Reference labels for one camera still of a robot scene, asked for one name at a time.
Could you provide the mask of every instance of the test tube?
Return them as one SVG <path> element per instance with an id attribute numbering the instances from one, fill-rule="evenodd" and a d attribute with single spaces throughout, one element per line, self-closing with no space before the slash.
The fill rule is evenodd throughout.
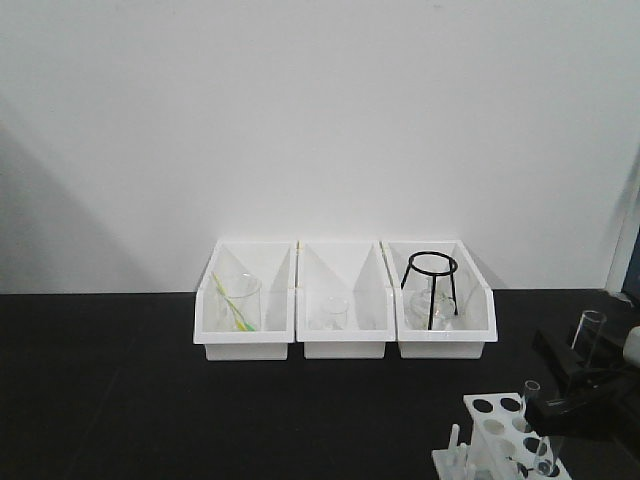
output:
<path id="1" fill-rule="evenodd" d="M 593 360 L 598 341 L 602 334 L 602 327 L 607 316 L 596 310 L 585 310 L 580 316 L 578 329 L 571 342 L 571 348 L 584 359 L 584 367 L 589 368 Z"/>
<path id="2" fill-rule="evenodd" d="M 522 396 L 520 397 L 520 414 L 524 416 L 529 400 L 536 398 L 540 393 L 540 384 L 535 380 L 526 380 L 522 387 Z"/>

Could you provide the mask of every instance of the white plastic bin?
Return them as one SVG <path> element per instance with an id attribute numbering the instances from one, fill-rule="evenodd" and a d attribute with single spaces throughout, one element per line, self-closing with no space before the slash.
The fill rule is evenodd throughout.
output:
<path id="1" fill-rule="evenodd" d="M 214 272 L 260 279 L 259 330 L 220 327 Z M 207 360 L 286 360 L 294 341 L 295 273 L 294 242 L 218 242 L 196 293 L 193 341 L 205 346 Z"/>
<path id="2" fill-rule="evenodd" d="M 300 242 L 296 302 L 305 358 L 383 358 L 385 342 L 395 340 L 393 288 L 378 242 Z M 334 328 L 326 328 L 327 302 L 346 306 Z"/>
<path id="3" fill-rule="evenodd" d="M 461 241 L 382 242 L 391 282 L 395 292 L 398 345 L 403 358 L 480 358 L 485 342 L 498 340 L 493 292 L 474 264 Z M 419 330 L 409 322 L 413 314 L 410 299 L 425 288 L 425 276 L 410 271 L 405 288 L 400 287 L 409 256 L 419 251 L 438 251 L 453 257 L 458 263 L 454 273 L 458 316 L 451 330 Z M 446 288 L 448 278 L 440 277 Z"/>

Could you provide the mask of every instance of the test tube rack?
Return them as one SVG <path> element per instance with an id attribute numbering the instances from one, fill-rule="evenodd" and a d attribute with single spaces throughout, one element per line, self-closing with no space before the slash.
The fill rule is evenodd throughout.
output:
<path id="1" fill-rule="evenodd" d="M 518 394 L 465 395 L 463 400 L 473 419 L 471 444 L 458 445 L 460 427 L 454 424 L 448 448 L 431 452 L 440 480 L 571 480 L 560 460 L 547 477 L 534 470 L 540 437 L 524 419 Z"/>

